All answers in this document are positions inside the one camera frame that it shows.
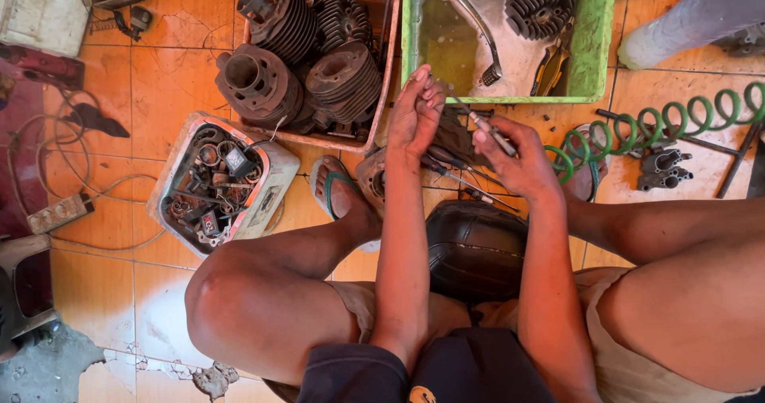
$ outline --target air hose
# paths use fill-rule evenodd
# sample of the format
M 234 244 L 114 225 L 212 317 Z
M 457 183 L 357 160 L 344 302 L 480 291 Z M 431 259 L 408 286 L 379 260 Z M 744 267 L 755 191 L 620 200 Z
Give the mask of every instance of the air hose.
M 754 91 L 755 88 L 760 89 L 759 107 L 754 103 L 752 97 L 752 91 Z M 723 97 L 726 96 L 731 99 L 733 104 L 733 109 L 730 115 L 723 108 L 722 100 Z M 551 151 L 557 156 L 555 159 L 556 162 L 552 164 L 552 167 L 558 172 L 566 172 L 566 175 L 560 178 L 560 183 L 564 183 L 565 181 L 569 180 L 575 171 L 579 170 L 585 165 L 588 165 L 591 162 L 600 161 L 607 155 L 623 155 L 632 149 L 651 147 L 651 145 L 658 141 L 676 141 L 682 135 L 698 136 L 705 131 L 724 130 L 733 124 L 748 125 L 756 124 L 762 121 L 765 117 L 765 83 L 752 82 L 751 84 L 747 85 L 747 87 L 743 90 L 743 99 L 753 113 L 752 117 L 746 121 L 738 120 L 739 116 L 741 115 L 741 97 L 732 89 L 723 89 L 714 96 L 714 107 L 706 97 L 697 95 L 688 100 L 687 107 L 683 106 L 683 104 L 679 102 L 670 102 L 664 106 L 664 109 L 661 111 L 661 113 L 659 113 L 659 111 L 655 108 L 645 108 L 637 115 L 637 119 L 631 115 L 623 113 L 614 119 L 613 133 L 611 132 L 611 129 L 609 129 L 607 122 L 593 121 L 589 130 L 590 141 L 588 141 L 585 135 L 579 131 L 570 130 L 564 135 L 563 140 L 563 144 L 565 144 L 566 149 L 569 151 L 568 154 L 566 154 L 561 148 L 554 146 L 545 146 L 545 150 Z M 698 118 L 694 110 L 694 106 L 697 103 L 701 103 L 704 106 L 706 118 L 703 121 Z M 673 124 L 669 120 L 669 113 L 672 111 L 672 109 L 675 109 L 680 114 L 679 124 Z M 714 120 L 715 109 L 717 110 L 717 113 L 724 119 L 724 123 L 713 127 L 712 122 Z M 648 125 L 645 123 L 644 119 L 648 114 L 653 116 L 655 121 L 653 127 L 648 127 Z M 685 133 L 685 131 L 688 129 L 689 121 L 693 121 L 693 123 L 698 126 L 698 130 Z M 627 136 L 624 136 L 621 133 L 620 124 L 622 123 L 628 124 L 630 126 L 630 133 Z M 600 144 L 595 136 L 596 129 L 598 127 L 605 133 L 605 144 Z M 644 142 L 638 143 L 638 133 L 641 133 L 645 136 Z M 573 137 L 577 137 L 579 139 L 581 146 L 574 147 L 571 144 L 571 139 Z M 613 146 L 614 137 L 616 137 L 619 141 L 619 147 L 617 149 L 614 149 Z M 598 149 L 600 152 L 599 154 L 591 153 L 590 143 L 593 144 L 596 149 Z M 580 163 L 575 166 L 571 159 L 572 157 L 579 158 L 579 160 L 581 160 Z

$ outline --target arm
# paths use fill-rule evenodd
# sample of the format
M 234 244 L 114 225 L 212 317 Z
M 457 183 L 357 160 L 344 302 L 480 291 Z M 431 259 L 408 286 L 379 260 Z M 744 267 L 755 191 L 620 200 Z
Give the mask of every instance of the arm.
M 518 146 L 508 157 L 483 131 L 473 134 L 503 184 L 530 206 L 529 238 L 518 306 L 518 339 L 553 396 L 560 402 L 599 402 L 590 338 L 571 272 L 566 207 L 539 134 L 493 117 L 491 124 Z
M 430 66 L 422 66 L 412 74 L 390 117 L 377 314 L 369 341 L 396 354 L 410 373 L 428 338 L 430 291 L 419 159 L 433 140 L 445 102 L 429 72 Z

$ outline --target shorts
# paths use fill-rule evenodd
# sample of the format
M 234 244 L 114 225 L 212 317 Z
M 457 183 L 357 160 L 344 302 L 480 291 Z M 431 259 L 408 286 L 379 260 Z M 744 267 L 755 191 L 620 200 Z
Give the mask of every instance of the shorts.
M 574 274 L 582 311 L 585 312 L 592 344 L 598 392 L 604 403 L 722 403 L 741 394 L 715 391 L 695 384 L 655 362 L 616 343 L 600 325 L 598 300 L 608 287 L 631 268 L 589 268 Z M 338 282 L 328 284 L 339 293 L 346 308 L 357 317 L 361 337 L 367 343 L 374 328 L 374 282 Z M 517 302 L 481 303 L 470 309 L 462 302 L 431 293 L 428 329 L 430 341 L 446 336 L 451 330 L 469 327 L 477 321 L 480 327 L 507 327 L 516 331 Z

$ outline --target man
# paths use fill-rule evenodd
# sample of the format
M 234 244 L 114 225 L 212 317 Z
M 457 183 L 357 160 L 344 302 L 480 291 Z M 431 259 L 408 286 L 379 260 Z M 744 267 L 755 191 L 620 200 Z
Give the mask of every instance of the man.
M 323 157 L 315 195 L 336 221 L 230 242 L 194 274 L 200 351 L 301 386 L 299 401 L 712 403 L 765 382 L 765 201 L 587 203 L 588 167 L 560 186 L 536 132 L 502 118 L 518 158 L 482 131 L 473 143 L 530 204 L 520 298 L 474 307 L 471 327 L 463 303 L 429 293 L 418 168 L 445 100 L 429 69 L 391 115 L 385 222 Z M 569 233 L 637 267 L 573 274 Z M 376 283 L 324 281 L 380 235 Z

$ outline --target dirty floor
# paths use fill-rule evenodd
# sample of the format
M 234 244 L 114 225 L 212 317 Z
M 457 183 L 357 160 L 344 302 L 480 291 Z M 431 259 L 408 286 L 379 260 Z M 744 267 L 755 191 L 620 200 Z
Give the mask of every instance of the dirty floor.
M 214 84 L 218 70 L 215 57 L 231 51 L 243 37 L 243 21 L 235 13 L 236 0 L 148 0 L 141 3 L 155 15 L 151 28 L 138 43 L 113 31 L 87 36 L 80 57 L 87 65 L 85 89 L 96 95 L 109 117 L 131 133 L 131 138 L 108 137 L 97 131 L 85 136 L 90 152 L 92 183 L 101 189 L 131 173 L 157 176 L 175 142 L 186 115 L 203 110 L 211 115 L 237 118 Z M 765 75 L 765 57 L 732 59 L 714 46 L 692 49 L 673 56 L 658 67 L 632 72 L 617 66 L 616 49 L 623 35 L 664 13 L 678 0 L 618 0 L 609 55 L 606 93 L 591 105 L 517 105 L 496 110 L 537 128 L 545 144 L 558 145 L 564 133 L 598 117 L 596 108 L 636 115 L 646 106 L 687 102 L 694 95 L 713 98 L 722 88 L 743 92 L 744 87 Z M 99 17 L 108 13 L 97 10 Z M 396 58 L 396 79 L 399 85 Z M 391 96 L 398 88 L 392 88 Z M 45 91 L 45 108 L 53 112 L 57 92 Z M 545 121 L 543 115 L 549 115 Z M 745 127 L 705 134 L 734 149 Z M 284 215 L 275 232 L 319 225 L 330 221 L 314 201 L 305 173 L 324 154 L 335 155 L 351 170 L 363 159 L 345 152 L 284 143 L 301 159 L 298 176 L 285 197 Z M 76 165 L 84 155 L 70 154 Z M 638 163 L 615 157 L 608 177 L 598 191 L 600 203 L 632 203 L 655 200 L 714 198 L 731 157 L 690 144 L 683 152 L 694 155 L 684 167 L 696 177 L 676 190 L 634 190 Z M 746 196 L 755 151 L 752 149 L 728 192 L 727 199 Z M 63 196 L 74 193 L 79 183 L 64 169 L 61 156 L 47 158 L 52 187 Z M 426 212 L 442 200 L 457 198 L 460 186 L 453 180 L 422 174 Z M 147 180 L 122 183 L 118 196 L 146 200 L 152 188 Z M 506 193 L 488 186 L 494 193 Z M 522 209 L 521 200 L 508 199 Z M 160 227 L 151 221 L 143 205 L 100 198 L 96 212 L 54 232 L 55 235 L 103 248 L 122 248 L 144 242 Z M 56 308 L 73 329 L 86 334 L 97 346 L 109 349 L 108 362 L 97 364 L 80 379 L 80 403 L 162 401 L 208 401 L 188 379 L 197 368 L 210 368 L 213 360 L 199 353 L 186 333 L 184 290 L 200 260 L 169 234 L 145 247 L 126 252 L 105 252 L 54 242 L 51 261 Z M 622 258 L 571 239 L 574 270 L 604 265 L 628 266 Z M 377 254 L 353 252 L 332 275 L 339 281 L 375 278 Z M 256 376 L 240 372 L 218 403 L 276 402 Z

